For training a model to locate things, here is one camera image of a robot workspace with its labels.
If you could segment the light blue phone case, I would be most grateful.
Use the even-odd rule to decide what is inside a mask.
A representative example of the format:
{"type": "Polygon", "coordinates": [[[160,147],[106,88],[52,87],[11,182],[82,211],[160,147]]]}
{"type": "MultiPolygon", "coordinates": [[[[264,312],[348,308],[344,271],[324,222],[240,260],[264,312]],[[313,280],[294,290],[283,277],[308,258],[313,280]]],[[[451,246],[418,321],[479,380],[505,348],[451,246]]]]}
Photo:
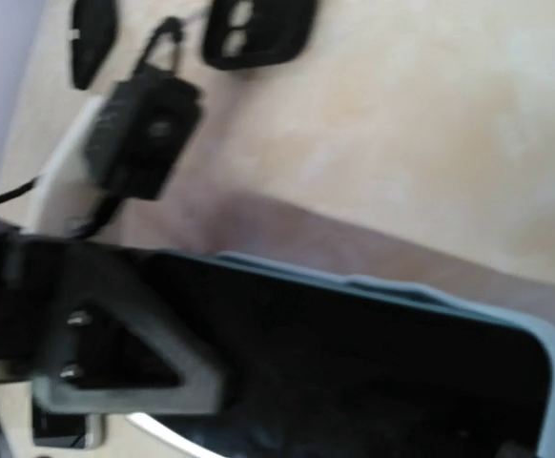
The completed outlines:
{"type": "Polygon", "coordinates": [[[416,449],[486,456],[507,442],[555,457],[555,326],[429,286],[336,276],[228,253],[289,279],[258,289],[285,378],[378,436],[412,425],[416,449]]]}

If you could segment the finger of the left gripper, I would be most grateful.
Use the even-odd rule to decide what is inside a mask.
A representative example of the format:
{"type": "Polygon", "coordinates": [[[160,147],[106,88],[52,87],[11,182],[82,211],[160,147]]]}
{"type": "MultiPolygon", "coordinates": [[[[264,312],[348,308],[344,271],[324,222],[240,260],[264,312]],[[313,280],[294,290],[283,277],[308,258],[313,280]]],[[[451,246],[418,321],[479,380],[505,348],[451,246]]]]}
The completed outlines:
{"type": "Polygon", "coordinates": [[[55,413],[216,415],[228,368],[115,245],[26,238],[14,278],[43,305],[31,390],[55,413]]]}

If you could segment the black phone teal edge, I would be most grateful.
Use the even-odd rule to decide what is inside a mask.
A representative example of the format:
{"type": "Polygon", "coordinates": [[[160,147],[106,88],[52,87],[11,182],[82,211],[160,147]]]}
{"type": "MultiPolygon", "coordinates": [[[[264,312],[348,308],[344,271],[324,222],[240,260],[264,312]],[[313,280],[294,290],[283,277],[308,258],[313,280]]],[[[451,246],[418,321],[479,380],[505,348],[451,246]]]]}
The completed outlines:
{"type": "Polygon", "coordinates": [[[540,443],[552,380],[530,333],[325,281],[154,255],[143,280],[223,358],[212,416],[166,427],[225,457],[493,457],[540,443]]]}

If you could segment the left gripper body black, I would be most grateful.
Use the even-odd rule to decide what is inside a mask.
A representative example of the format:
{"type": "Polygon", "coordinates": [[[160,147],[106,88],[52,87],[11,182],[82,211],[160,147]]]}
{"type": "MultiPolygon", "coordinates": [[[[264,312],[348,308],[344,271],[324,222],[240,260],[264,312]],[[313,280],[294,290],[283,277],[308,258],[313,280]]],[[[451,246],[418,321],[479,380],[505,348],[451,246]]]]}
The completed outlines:
{"type": "Polygon", "coordinates": [[[0,383],[25,380],[39,346],[40,312],[20,278],[19,228],[0,220],[0,383]]]}

